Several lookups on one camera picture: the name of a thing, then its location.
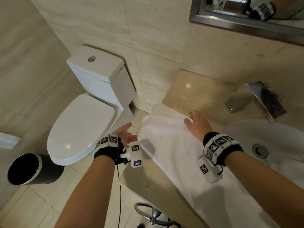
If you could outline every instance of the trash can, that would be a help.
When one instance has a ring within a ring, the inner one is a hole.
[[[52,162],[47,154],[25,153],[10,166],[7,178],[13,185],[49,184],[63,173],[64,166]]]

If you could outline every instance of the sink drain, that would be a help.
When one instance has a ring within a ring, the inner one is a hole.
[[[266,158],[269,154],[268,149],[261,144],[254,144],[252,146],[252,151],[259,158]]]

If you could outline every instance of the toilet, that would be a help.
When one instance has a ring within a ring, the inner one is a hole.
[[[103,135],[131,122],[129,104],[135,97],[121,58],[82,46],[67,63],[87,93],[68,105],[50,131],[47,151],[58,165],[80,160]]]

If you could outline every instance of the toilet tank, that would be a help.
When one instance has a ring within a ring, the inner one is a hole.
[[[86,91],[101,101],[125,108],[135,97],[134,86],[121,58],[82,46],[66,62]]]

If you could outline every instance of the mirror frame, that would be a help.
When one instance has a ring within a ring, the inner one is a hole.
[[[304,29],[200,10],[202,0],[192,0],[189,21],[253,36],[304,45]]]

